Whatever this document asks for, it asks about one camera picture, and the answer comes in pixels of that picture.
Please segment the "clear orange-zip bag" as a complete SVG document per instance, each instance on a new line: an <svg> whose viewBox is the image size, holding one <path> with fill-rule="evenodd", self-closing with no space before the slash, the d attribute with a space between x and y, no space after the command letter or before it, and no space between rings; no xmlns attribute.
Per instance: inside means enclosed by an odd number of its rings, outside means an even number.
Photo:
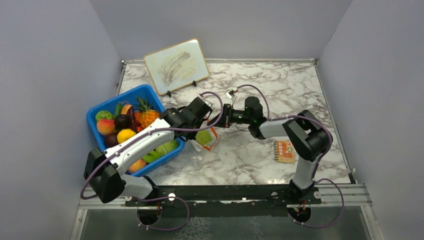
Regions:
<svg viewBox="0 0 424 240"><path fill-rule="evenodd" d="M218 143L218 134L213 127L198 131L194 139L188 141L192 150L189 156L194 167L199 167Z"/></svg>

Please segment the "toy pineapple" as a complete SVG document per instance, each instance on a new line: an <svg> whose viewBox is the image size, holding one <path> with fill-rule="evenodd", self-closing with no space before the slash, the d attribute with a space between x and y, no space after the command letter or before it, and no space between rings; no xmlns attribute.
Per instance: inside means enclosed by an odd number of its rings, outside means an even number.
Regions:
<svg viewBox="0 0 424 240"><path fill-rule="evenodd" d="M136 112L134 113L135 123L138 128L145 129L160 117L160 113L153 109L152 104L148 102L147 98L143 99L138 96L135 100L137 102L135 105Z"/></svg>

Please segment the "dark purple toy plum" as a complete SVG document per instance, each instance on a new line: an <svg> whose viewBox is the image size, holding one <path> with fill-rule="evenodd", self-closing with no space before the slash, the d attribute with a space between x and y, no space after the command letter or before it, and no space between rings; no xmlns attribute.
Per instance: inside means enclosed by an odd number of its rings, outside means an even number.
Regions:
<svg viewBox="0 0 424 240"><path fill-rule="evenodd" d="M114 125L117 130L130 129L132 118L127 114L119 114L114 118Z"/></svg>

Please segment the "yellow toy pear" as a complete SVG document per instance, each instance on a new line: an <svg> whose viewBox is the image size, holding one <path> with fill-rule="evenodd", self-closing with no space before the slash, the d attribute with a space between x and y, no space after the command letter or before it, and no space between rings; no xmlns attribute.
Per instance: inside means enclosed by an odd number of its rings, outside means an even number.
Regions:
<svg viewBox="0 0 424 240"><path fill-rule="evenodd" d="M136 134L137 133L135 131L133 131L130 128L127 128L127 129L123 129L119 131L116 139L119 144L122 144L125 141L129 140L130 138L134 137Z"/></svg>

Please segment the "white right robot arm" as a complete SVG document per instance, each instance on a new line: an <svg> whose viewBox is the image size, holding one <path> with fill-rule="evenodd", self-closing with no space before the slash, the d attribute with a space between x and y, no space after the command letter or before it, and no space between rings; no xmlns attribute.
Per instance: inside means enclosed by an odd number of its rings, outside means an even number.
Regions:
<svg viewBox="0 0 424 240"><path fill-rule="evenodd" d="M248 126L250 134L259 140L273 137L288 137L292 149L298 154L295 173L289 182L289 199L300 204L313 191L318 164L333 143L331 133L308 110L297 115L268 120L257 97L244 101L242 110L230 104L223 106L222 115L216 115L208 125L229 128L232 124Z"/></svg>

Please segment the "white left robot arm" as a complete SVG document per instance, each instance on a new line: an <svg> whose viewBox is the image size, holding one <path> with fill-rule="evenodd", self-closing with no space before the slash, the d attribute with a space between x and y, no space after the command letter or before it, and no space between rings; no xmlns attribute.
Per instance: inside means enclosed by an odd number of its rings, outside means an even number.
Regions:
<svg viewBox="0 0 424 240"><path fill-rule="evenodd" d="M87 156L83 177L102 203L117 197L138 198L144 205L157 200L156 185L147 177L135 177L126 172L136 161L157 147L176 138L193 140L212 108L196 97L189 105L168 108L151 125L106 151L98 147Z"/></svg>

